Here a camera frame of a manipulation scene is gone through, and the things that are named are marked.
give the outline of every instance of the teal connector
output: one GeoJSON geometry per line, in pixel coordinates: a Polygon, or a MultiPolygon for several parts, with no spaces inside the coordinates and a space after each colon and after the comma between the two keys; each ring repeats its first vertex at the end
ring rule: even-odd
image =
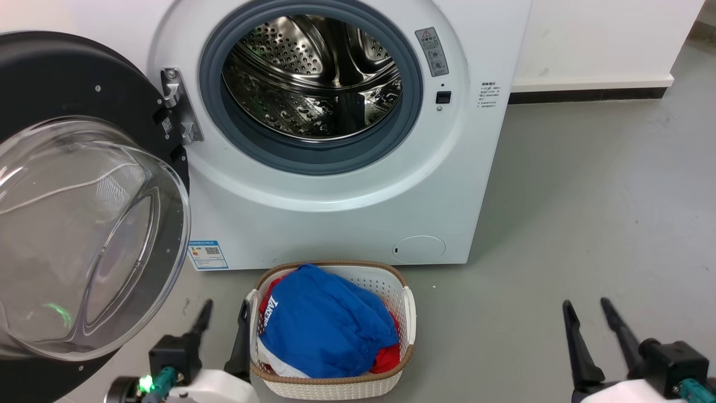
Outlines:
{"type": "Polygon", "coordinates": [[[154,380],[149,393],[142,398],[142,403],[162,403],[169,396],[169,391],[177,383],[177,371],[168,366],[154,380]]]}
{"type": "Polygon", "coordinates": [[[684,379],[679,384],[679,395],[687,403],[716,403],[716,396],[695,379],[684,379]]]}

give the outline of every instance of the white wall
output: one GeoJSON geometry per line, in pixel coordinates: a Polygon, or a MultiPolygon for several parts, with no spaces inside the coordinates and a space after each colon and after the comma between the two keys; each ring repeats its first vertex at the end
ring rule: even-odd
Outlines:
{"type": "Polygon", "coordinates": [[[513,92],[666,87],[704,0],[533,0],[513,92]]]}

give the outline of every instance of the stainless steel drum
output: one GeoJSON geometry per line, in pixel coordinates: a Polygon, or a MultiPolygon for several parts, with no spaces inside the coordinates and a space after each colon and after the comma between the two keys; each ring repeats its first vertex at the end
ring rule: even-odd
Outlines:
{"type": "Polygon", "coordinates": [[[260,124],[308,142],[355,136],[397,104],[400,74],[370,34],[337,19],[283,16],[231,50],[226,85],[260,124]]]}

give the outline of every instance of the blue cloth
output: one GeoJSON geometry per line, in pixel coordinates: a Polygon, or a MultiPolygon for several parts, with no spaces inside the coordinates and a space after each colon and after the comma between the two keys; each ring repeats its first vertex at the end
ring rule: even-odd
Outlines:
{"type": "Polygon", "coordinates": [[[316,265],[287,275],[271,298],[261,341],[311,378],[362,375],[380,349],[398,343],[393,319],[377,295],[316,265]]]}

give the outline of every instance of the clothes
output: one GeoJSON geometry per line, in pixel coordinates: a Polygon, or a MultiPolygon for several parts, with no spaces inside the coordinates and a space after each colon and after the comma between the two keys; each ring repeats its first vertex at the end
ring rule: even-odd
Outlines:
{"type": "Polygon", "coordinates": [[[279,357],[275,356],[274,353],[271,353],[266,348],[266,346],[264,346],[264,344],[261,343],[260,337],[258,338],[256,343],[258,344],[258,360],[263,362],[267,366],[270,366],[271,369],[273,369],[277,375],[288,376],[291,378],[308,378],[309,377],[308,375],[304,374],[303,372],[299,371],[298,369],[295,369],[294,367],[283,362],[279,357]]]}
{"type": "Polygon", "coordinates": [[[274,281],[271,281],[271,284],[268,285],[268,290],[266,291],[266,297],[261,301],[261,305],[258,306],[258,311],[261,314],[262,318],[266,318],[266,309],[269,307],[269,301],[271,300],[271,292],[274,291],[274,287],[276,287],[276,284],[279,284],[281,280],[283,280],[285,276],[279,277],[275,279],[274,281]]]}
{"type": "MultiPolygon", "coordinates": [[[[400,327],[398,320],[392,313],[390,314],[390,317],[393,318],[395,328],[398,329],[400,327]]],[[[380,351],[378,351],[378,355],[375,357],[370,373],[382,374],[395,368],[398,364],[400,364],[400,343],[380,349],[380,351]]]]}
{"type": "Polygon", "coordinates": [[[264,300],[264,347],[311,378],[362,375],[381,349],[398,344],[394,319],[377,295],[316,265],[287,275],[264,300]]]}

